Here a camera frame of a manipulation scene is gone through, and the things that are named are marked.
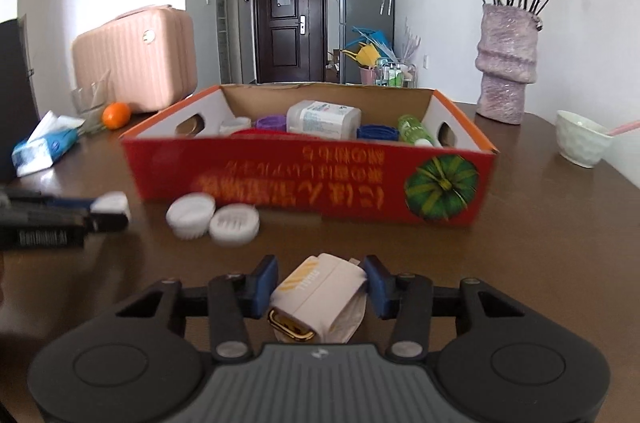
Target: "glass cup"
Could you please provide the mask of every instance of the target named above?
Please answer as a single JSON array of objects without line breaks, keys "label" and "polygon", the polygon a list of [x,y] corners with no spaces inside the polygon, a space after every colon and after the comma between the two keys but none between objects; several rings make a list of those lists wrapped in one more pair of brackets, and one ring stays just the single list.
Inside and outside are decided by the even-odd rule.
[{"label": "glass cup", "polygon": [[78,115],[84,120],[82,132],[90,134],[104,128],[102,113],[107,107],[107,95],[106,79],[71,91],[71,100],[74,107]]}]

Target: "green bottle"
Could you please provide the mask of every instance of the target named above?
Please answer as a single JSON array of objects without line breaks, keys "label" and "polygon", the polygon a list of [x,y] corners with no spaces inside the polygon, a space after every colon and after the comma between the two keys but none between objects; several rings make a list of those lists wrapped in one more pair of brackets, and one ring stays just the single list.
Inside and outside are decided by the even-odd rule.
[{"label": "green bottle", "polygon": [[415,145],[415,142],[417,142],[418,140],[427,140],[427,142],[431,143],[431,145],[435,145],[433,143],[433,138],[431,137],[431,135],[422,126],[422,122],[412,114],[405,114],[404,116],[401,116],[399,118],[398,130],[400,132],[401,142],[411,143],[412,145]]}]

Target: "purple bottle cap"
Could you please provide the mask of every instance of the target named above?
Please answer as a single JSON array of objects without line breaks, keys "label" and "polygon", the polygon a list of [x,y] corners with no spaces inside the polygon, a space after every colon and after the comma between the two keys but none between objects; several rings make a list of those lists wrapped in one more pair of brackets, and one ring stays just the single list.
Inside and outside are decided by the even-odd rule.
[{"label": "purple bottle cap", "polygon": [[256,129],[262,130],[281,130],[287,132],[287,117],[283,114],[276,116],[265,116],[255,122]]}]

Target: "pink suitcase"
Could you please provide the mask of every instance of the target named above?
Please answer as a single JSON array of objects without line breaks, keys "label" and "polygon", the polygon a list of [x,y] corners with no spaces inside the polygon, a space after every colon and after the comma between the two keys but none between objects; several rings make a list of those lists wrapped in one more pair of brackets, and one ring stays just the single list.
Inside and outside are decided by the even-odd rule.
[{"label": "pink suitcase", "polygon": [[109,74],[110,101],[134,113],[159,111],[198,85],[193,21],[183,10],[149,6],[80,35],[71,47],[78,87]]}]

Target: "white bottle cap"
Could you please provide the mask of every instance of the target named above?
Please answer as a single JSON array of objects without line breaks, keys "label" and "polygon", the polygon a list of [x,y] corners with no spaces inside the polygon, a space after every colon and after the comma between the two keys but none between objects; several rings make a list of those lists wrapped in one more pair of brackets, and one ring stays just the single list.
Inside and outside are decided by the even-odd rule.
[{"label": "white bottle cap", "polygon": [[415,140],[414,146],[433,147],[433,143],[431,143],[429,140],[425,140],[424,138],[420,138],[420,140]]},{"label": "white bottle cap", "polygon": [[109,192],[100,196],[91,203],[89,210],[93,213],[124,213],[131,220],[129,201],[124,192]]},{"label": "white bottle cap", "polygon": [[166,222],[179,239],[189,241],[207,233],[216,211],[216,201],[208,194],[188,194],[169,207]]},{"label": "white bottle cap", "polygon": [[232,120],[225,120],[220,125],[220,136],[231,136],[239,130],[251,129],[251,118],[239,116]]},{"label": "white bottle cap", "polygon": [[260,230],[258,210],[249,205],[229,205],[213,216],[209,233],[220,246],[243,246],[253,241]]}]

